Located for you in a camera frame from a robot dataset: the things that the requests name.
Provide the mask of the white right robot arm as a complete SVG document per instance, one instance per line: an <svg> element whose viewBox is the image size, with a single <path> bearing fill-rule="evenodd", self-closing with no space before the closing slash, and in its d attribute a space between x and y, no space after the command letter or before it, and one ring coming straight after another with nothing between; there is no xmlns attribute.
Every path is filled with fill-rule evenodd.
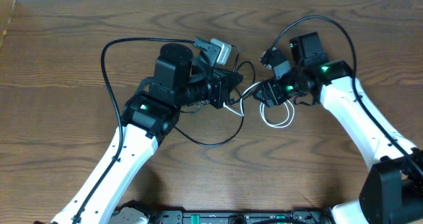
<svg viewBox="0 0 423 224"><path fill-rule="evenodd" d="M322 104L346 130L369 174L358 199L329 209L323 223L410 223L422 218L422 150L403 137L370 101L342 60L330 61L316 32L292 38L294 65L275 46L260 62L274 77L257 86L260 106L306 95Z"/></svg>

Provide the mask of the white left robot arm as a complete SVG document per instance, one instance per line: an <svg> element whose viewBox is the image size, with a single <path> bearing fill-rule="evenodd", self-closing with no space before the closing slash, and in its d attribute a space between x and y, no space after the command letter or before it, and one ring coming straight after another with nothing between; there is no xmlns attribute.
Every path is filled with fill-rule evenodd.
<svg viewBox="0 0 423 224"><path fill-rule="evenodd" d="M52 223L108 223L140 168L177 124L181 108L205 102L222 108L243 77L221 69L231 45L164 39L154 74L141 81L123 109L115 107L118 126L106 153L82 188ZM200 53L195 56L192 44Z"/></svg>

